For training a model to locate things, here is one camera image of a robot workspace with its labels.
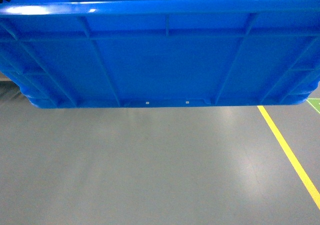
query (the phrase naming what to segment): gray epoxy floor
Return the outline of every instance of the gray epoxy floor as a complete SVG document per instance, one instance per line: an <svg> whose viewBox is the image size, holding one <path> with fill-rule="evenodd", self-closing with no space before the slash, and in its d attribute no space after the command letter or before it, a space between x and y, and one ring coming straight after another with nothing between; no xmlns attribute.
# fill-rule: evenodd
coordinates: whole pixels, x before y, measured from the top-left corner
<svg viewBox="0 0 320 225"><path fill-rule="evenodd" d="M320 115L307 103L266 109L320 188ZM319 221L255 106L41 110L21 95L0 100L0 224Z"/></svg>

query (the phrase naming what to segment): floor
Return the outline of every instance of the floor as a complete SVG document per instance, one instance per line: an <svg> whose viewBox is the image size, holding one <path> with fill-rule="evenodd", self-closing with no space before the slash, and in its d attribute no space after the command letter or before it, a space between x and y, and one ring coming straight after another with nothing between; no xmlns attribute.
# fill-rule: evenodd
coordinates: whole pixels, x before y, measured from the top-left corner
<svg viewBox="0 0 320 225"><path fill-rule="evenodd" d="M45 110L0 94L0 224L319 224L256 106ZM320 189L320 114L266 110Z"/></svg>

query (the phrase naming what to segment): green floor line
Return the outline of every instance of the green floor line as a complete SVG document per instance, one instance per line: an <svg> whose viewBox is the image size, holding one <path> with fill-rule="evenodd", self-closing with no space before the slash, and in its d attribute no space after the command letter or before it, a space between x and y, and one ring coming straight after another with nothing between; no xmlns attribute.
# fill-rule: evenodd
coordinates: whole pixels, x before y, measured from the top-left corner
<svg viewBox="0 0 320 225"><path fill-rule="evenodd" d="M320 114L320 98L308 98L307 102Z"/></svg>

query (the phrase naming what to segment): yellow floor line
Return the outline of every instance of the yellow floor line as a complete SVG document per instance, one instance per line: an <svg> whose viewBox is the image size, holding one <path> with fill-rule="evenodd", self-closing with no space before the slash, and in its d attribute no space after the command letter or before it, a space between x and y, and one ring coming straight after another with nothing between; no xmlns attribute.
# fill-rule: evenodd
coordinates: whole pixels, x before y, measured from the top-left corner
<svg viewBox="0 0 320 225"><path fill-rule="evenodd" d="M309 194L311 195L313 201L317 205L320 210L320 193L318 192L317 188L315 187L314 183L309 178L308 174L301 166L300 162L298 161L295 154L292 152L291 148L289 147L288 143L286 142L285 138L282 136L281 132L275 125L274 121L271 119L270 115L268 114L267 110L263 106L258 106L260 113L264 117L266 123L269 125L271 131L273 132L275 138L278 140L280 146L282 147L285 155L288 157L289 161L291 162L294 170L299 175L301 181L303 182L305 188L308 190Z"/></svg>

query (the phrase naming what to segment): blue plastic crate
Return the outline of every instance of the blue plastic crate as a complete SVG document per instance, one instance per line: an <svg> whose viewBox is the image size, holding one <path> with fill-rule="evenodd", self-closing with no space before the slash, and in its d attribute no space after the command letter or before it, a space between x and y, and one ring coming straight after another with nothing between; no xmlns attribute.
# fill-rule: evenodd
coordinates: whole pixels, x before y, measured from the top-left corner
<svg viewBox="0 0 320 225"><path fill-rule="evenodd" d="M320 0L4 0L0 71L40 108L299 104Z"/></svg>

